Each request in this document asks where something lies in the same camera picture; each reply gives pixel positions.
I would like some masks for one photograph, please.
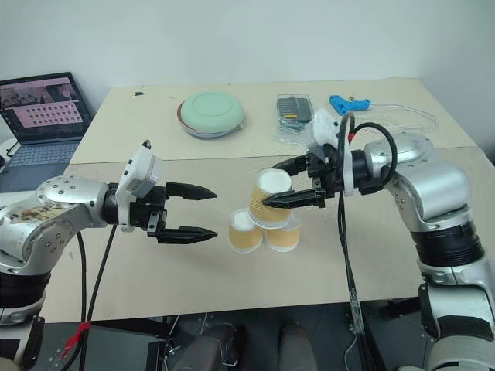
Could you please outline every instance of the small black object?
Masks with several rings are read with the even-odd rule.
[[[204,188],[200,185],[193,185],[187,183],[174,183],[167,182],[167,198],[169,196],[179,196],[183,199],[214,199],[217,195],[211,192],[209,189]]]
[[[178,229],[161,229],[157,233],[158,243],[189,244],[209,240],[218,236],[217,232],[206,230],[198,226],[180,226]]]
[[[279,162],[273,168],[279,168],[285,170],[290,176],[298,175],[300,172],[304,172],[307,168],[307,155],[290,158]]]
[[[277,207],[279,209],[294,209],[303,206],[325,207],[325,189],[307,189],[306,191],[287,191],[275,193],[263,200],[266,206]]]

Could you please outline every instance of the laptop screen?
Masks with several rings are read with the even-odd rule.
[[[82,138],[91,123],[70,73],[0,81],[0,113],[21,143]]]

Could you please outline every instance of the laptop keyboard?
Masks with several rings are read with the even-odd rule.
[[[26,165],[43,165],[68,163],[76,151],[79,143],[67,143],[63,145],[47,146],[23,146],[17,150],[12,160],[9,162],[10,167]]]

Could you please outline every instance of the red cable tie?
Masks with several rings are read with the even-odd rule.
[[[91,321],[81,322],[77,327],[77,332],[68,338],[65,343],[65,352],[62,354],[62,359],[65,358],[70,349],[80,341],[80,337],[83,335],[83,331],[89,330],[91,327]]]

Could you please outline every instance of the round container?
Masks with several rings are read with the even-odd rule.
[[[292,211],[265,206],[263,200],[274,193],[289,191],[291,187],[292,180],[286,171],[277,168],[261,170],[256,178],[249,204],[249,217],[253,223],[266,230],[276,230],[286,226]]]
[[[237,209],[230,215],[229,244],[241,254],[255,251],[263,242],[263,231],[248,215],[248,209]]]
[[[225,135],[244,120],[239,101],[223,91],[204,91],[187,98],[177,116],[189,134],[201,138]]]
[[[266,231],[266,243],[279,253],[287,253],[297,247],[300,234],[301,220],[292,214],[290,221],[283,228]]]

